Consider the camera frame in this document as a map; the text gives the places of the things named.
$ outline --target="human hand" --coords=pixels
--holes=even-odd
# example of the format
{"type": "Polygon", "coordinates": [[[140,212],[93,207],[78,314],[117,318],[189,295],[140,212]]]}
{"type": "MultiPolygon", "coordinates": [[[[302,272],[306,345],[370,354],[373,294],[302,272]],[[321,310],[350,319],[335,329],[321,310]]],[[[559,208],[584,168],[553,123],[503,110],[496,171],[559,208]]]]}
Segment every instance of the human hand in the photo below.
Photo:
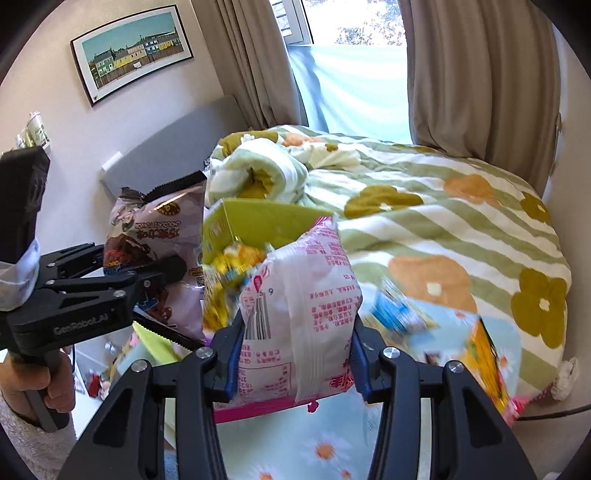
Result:
{"type": "Polygon", "coordinates": [[[47,367],[24,364],[8,354],[0,363],[0,390],[12,411],[34,423],[37,415],[25,395],[26,390],[47,389],[45,405],[59,413],[68,413],[76,405],[72,364],[68,356],[60,352],[60,366],[53,377],[47,367]]]}

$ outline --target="white cuff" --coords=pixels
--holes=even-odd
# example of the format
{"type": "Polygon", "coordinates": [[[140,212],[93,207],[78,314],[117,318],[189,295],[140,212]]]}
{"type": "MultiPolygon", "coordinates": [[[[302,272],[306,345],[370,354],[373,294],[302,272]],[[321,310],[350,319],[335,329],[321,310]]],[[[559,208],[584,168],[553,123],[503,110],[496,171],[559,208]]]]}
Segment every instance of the white cuff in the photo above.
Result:
{"type": "Polygon", "coordinates": [[[1,394],[0,423],[23,461],[42,480],[57,477],[76,443],[71,416],[66,428],[47,433],[19,418],[1,394]]]}
{"type": "Polygon", "coordinates": [[[28,300],[37,282],[40,258],[35,238],[16,264],[0,262],[0,312],[10,312],[28,300]]]}

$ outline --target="snack box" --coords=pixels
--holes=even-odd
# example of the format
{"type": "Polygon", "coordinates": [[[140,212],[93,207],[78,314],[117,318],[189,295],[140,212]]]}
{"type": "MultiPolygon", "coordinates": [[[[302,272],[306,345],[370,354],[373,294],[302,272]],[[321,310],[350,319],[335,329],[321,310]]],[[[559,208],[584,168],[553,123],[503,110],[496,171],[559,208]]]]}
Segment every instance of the snack box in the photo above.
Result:
{"type": "Polygon", "coordinates": [[[203,261],[210,264],[235,237],[249,247],[281,248],[306,233],[324,209],[269,200],[228,198],[217,202],[203,222],[203,261]]]}

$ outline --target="beige curtain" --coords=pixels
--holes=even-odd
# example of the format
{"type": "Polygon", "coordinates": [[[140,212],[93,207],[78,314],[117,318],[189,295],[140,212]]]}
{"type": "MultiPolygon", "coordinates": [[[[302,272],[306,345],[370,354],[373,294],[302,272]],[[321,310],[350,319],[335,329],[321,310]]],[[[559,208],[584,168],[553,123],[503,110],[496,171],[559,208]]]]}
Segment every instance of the beige curtain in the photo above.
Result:
{"type": "Polygon", "coordinates": [[[398,0],[419,145],[509,170],[542,194],[554,161],[560,72],[530,0],[398,0]]]}
{"type": "Polygon", "coordinates": [[[300,101],[269,0],[192,0],[217,76],[251,128],[301,124],[300,101]]]}

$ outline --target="snack bag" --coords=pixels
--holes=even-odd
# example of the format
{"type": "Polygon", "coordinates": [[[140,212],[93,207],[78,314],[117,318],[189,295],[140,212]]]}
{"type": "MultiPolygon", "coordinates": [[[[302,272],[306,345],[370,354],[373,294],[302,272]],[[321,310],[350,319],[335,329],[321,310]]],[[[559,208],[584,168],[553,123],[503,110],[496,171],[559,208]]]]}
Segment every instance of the snack bag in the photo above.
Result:
{"type": "Polygon", "coordinates": [[[371,313],[384,327],[400,336],[437,327],[437,323],[387,277],[382,279],[371,313]]]}
{"type": "Polygon", "coordinates": [[[482,318],[478,318],[466,341],[466,351],[458,360],[466,366],[496,409],[503,414],[511,406],[511,399],[499,369],[495,345],[486,331],[482,318]]]}
{"type": "Polygon", "coordinates": [[[198,340],[204,340],[200,260],[205,184],[198,171],[147,195],[123,189],[111,211],[103,255],[105,275],[175,254],[182,257],[187,263],[183,279],[166,288],[148,288],[138,306],[145,315],[198,340]]]}
{"type": "Polygon", "coordinates": [[[231,323],[238,311],[242,287],[266,256],[263,250],[248,247],[236,239],[215,257],[211,265],[203,266],[203,330],[208,339],[231,323]]]}
{"type": "Polygon", "coordinates": [[[240,295],[245,334],[238,396],[228,407],[255,407],[248,405],[251,412],[234,418],[348,390],[353,384],[349,348],[361,301],[330,218],[320,218],[298,240],[271,251],[240,295]]]}

